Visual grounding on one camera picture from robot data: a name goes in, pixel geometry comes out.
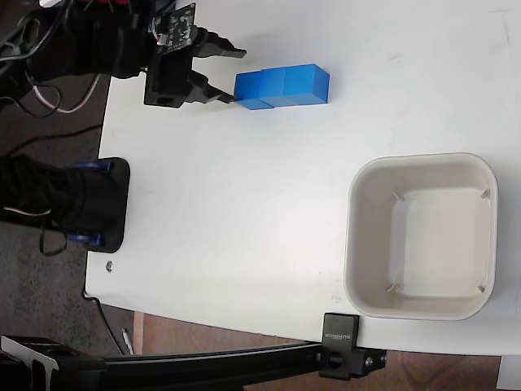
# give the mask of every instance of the black clamp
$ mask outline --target black clamp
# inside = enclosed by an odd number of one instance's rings
[[[325,314],[320,356],[321,377],[349,380],[385,368],[387,351],[357,347],[358,315]]]

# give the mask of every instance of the black bracket base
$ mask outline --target black bracket base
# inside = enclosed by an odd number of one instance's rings
[[[357,347],[358,315],[325,314],[319,375],[349,380],[385,368],[387,351]]]
[[[97,162],[99,161],[112,162],[112,169],[107,175],[110,176],[118,189],[116,219],[113,224],[102,233],[103,242],[100,246],[97,247],[86,244],[85,248],[89,251],[95,251],[98,253],[115,253],[121,247],[125,233],[130,167],[129,163],[125,159],[119,157],[97,160]]]

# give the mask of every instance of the black cable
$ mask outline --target black cable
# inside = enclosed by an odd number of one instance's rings
[[[121,348],[120,343],[117,341],[116,336],[114,335],[114,332],[111,329],[111,325],[108,324],[107,317],[105,316],[105,313],[103,312],[103,307],[101,306],[101,302],[99,301],[99,299],[97,297],[87,296],[87,291],[85,289],[86,288],[85,285],[86,285],[86,281],[84,281],[84,283],[83,283],[83,289],[81,290],[81,298],[85,301],[93,301],[96,303],[96,306],[98,307],[98,312],[101,315],[101,319],[103,320],[103,324],[105,325],[105,328],[107,329],[108,335],[111,337],[111,340],[114,343],[114,346],[116,347],[118,352],[120,352],[120,354],[122,356],[124,356],[125,353],[123,352],[123,349]]]
[[[7,61],[19,61],[21,59],[30,59],[33,57],[42,47],[44,47],[47,42],[52,38],[52,36],[58,30],[59,24],[61,23],[63,16],[65,15],[65,11],[68,9],[68,6],[72,3],[72,0],[64,0],[65,3],[61,6],[58,11],[58,15],[55,20],[52,22],[52,25],[49,27],[47,32],[44,34],[42,39],[31,48],[29,53],[25,53],[24,55],[10,55],[8,57],[0,57],[0,64],[6,63]]]
[[[51,84],[42,84],[42,83],[38,84],[37,86],[48,87],[48,88],[52,88],[53,90],[55,90],[56,94],[58,95],[58,101],[59,101],[59,103],[61,103],[62,92],[57,86],[53,86]],[[58,111],[58,106],[59,106],[59,104],[57,104],[55,106],[55,108],[49,110],[45,114],[36,114],[35,112],[31,112],[28,108],[26,108],[18,99],[12,98],[11,96],[0,96],[0,100],[8,100],[9,102],[13,103],[17,108],[19,108],[22,112],[24,112],[28,116],[31,116],[32,118],[47,118],[49,116],[52,116],[55,112]]]
[[[63,229],[61,230],[63,238],[65,239],[65,244],[62,247],[57,248],[56,250],[46,251],[44,248],[44,243],[45,243],[45,239],[46,239],[46,224],[48,223],[48,221],[49,220],[47,218],[44,218],[42,220],[42,227],[40,228],[39,248],[40,248],[41,254],[45,255],[46,257],[54,257],[58,254],[63,253],[67,249],[67,232],[65,232],[65,230],[63,230]]]
[[[175,6],[177,0],[169,0],[164,6],[162,6],[157,12],[155,13],[155,16],[160,16],[162,13],[169,11],[170,8]]]
[[[85,128],[85,129],[82,129],[82,130],[78,130],[77,132],[73,132],[73,133],[50,134],[48,136],[33,137],[33,138],[30,138],[27,141],[24,141],[23,143],[19,144],[18,146],[12,148],[4,156],[14,155],[19,150],[24,149],[25,147],[27,147],[28,145],[33,144],[33,143],[37,143],[37,142],[40,142],[40,141],[46,141],[46,140],[56,140],[56,139],[59,139],[59,138],[72,138],[72,137],[80,136],[80,135],[85,134],[85,133],[89,133],[92,130],[96,130],[96,129],[101,128],[102,126],[103,126],[103,124],[98,124],[98,125],[89,126],[88,128]]]

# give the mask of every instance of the black metal bracket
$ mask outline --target black metal bracket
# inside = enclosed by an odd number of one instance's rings
[[[385,368],[387,351],[357,347],[358,315],[326,314],[322,329],[321,377],[349,380]]]
[[[387,360],[385,350],[357,348],[358,323],[355,315],[327,314],[322,344],[119,358],[91,357],[45,338],[3,336],[10,357],[0,356],[0,375],[9,371],[17,391],[230,391],[314,371],[349,380]]]

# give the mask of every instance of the cable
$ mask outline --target cable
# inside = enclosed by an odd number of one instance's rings
[[[92,79],[92,82],[90,83],[89,89],[83,95],[83,98],[81,98],[80,102],[69,109],[59,108],[59,102],[56,105],[53,105],[47,99],[45,99],[44,96],[42,95],[41,91],[38,89],[38,87],[42,86],[42,85],[33,84],[33,91],[36,94],[36,97],[38,98],[40,103],[43,104],[46,108],[49,108],[51,110],[56,110],[57,112],[59,112],[61,114],[71,114],[71,113],[77,112],[78,110],[83,108],[83,106],[85,106],[85,104],[89,101],[90,97],[92,96],[92,94],[94,92],[94,89],[96,88],[96,85],[98,84],[99,77],[100,77],[100,75],[94,76],[94,79]]]
[[[42,39],[31,48],[29,53],[25,53],[24,55],[10,55],[8,57],[0,57],[0,64],[6,63],[7,61],[20,61],[22,59],[29,59],[33,57],[42,47],[44,47],[47,44],[47,42],[52,38],[52,36],[56,33],[56,30],[58,30],[59,24],[61,23],[63,16],[65,15],[65,11],[68,9],[68,6],[72,3],[72,0],[64,1],[65,3],[59,9],[58,15],[52,22],[52,25],[49,27]]]
[[[176,1],[177,1],[177,0],[170,0],[170,1],[167,2],[164,6],[162,6],[159,10],[157,10],[157,12],[156,12],[155,14],[156,14],[156,15],[161,15],[161,14],[163,14],[164,12],[169,11],[170,8],[172,8],[173,6],[175,6]]]
[[[60,248],[57,248],[56,250],[52,251],[46,251],[45,250],[45,241],[46,241],[46,224],[49,221],[46,217],[42,219],[42,225],[40,226],[40,241],[39,241],[39,249],[40,253],[45,255],[46,257],[55,257],[58,254],[63,253],[67,249],[67,232],[64,229],[60,229],[60,233],[63,235],[63,238],[65,239],[64,245]]]
[[[10,206],[4,206],[3,210],[7,210],[9,212],[14,212],[14,213],[21,214],[23,216],[30,216],[30,217],[40,217],[40,216],[46,216],[47,214],[50,214],[50,209],[48,209],[42,213],[29,213],[29,212],[25,212],[24,210],[21,210],[21,209],[11,208]]]
[[[84,283],[83,283],[83,289],[81,290],[81,298],[85,301],[93,301],[96,303],[96,306],[98,307],[98,312],[101,315],[101,319],[103,320],[103,324],[105,325],[105,328],[107,329],[108,335],[111,337],[111,340],[114,343],[114,346],[116,347],[117,351],[120,352],[120,354],[122,356],[124,356],[125,353],[123,352],[123,349],[121,348],[120,343],[117,341],[116,336],[114,335],[114,332],[111,329],[111,325],[108,324],[107,317],[105,316],[105,313],[103,312],[103,307],[101,306],[99,299],[97,297],[87,296],[85,284],[86,284],[86,281],[84,281]]]
[[[58,87],[53,86],[51,84],[40,84],[39,86],[54,88],[56,94],[58,95],[58,101],[61,102],[62,93]],[[0,100],[8,100],[9,102],[13,103],[17,108],[19,108],[22,112],[24,112],[28,116],[31,116],[32,118],[47,118],[58,111],[58,108],[56,107],[52,108],[49,112],[46,112],[45,114],[36,114],[35,112],[31,112],[28,108],[26,108],[18,99],[12,98],[11,96],[0,96]]]
[[[47,141],[47,140],[56,140],[56,139],[59,139],[59,138],[72,138],[72,137],[80,136],[80,135],[85,134],[85,133],[89,133],[92,130],[96,130],[96,129],[101,128],[102,126],[103,126],[103,124],[98,124],[98,125],[89,126],[88,128],[85,128],[85,129],[82,129],[82,130],[78,130],[77,132],[73,132],[73,133],[51,134],[51,135],[48,135],[48,136],[33,137],[33,138],[30,138],[27,141],[24,141],[23,143],[19,144],[18,146],[12,148],[4,156],[14,155],[15,153],[19,152],[21,149],[24,149],[25,147],[27,147],[28,145],[33,144],[33,143],[37,143],[37,142],[40,142],[40,141]]]

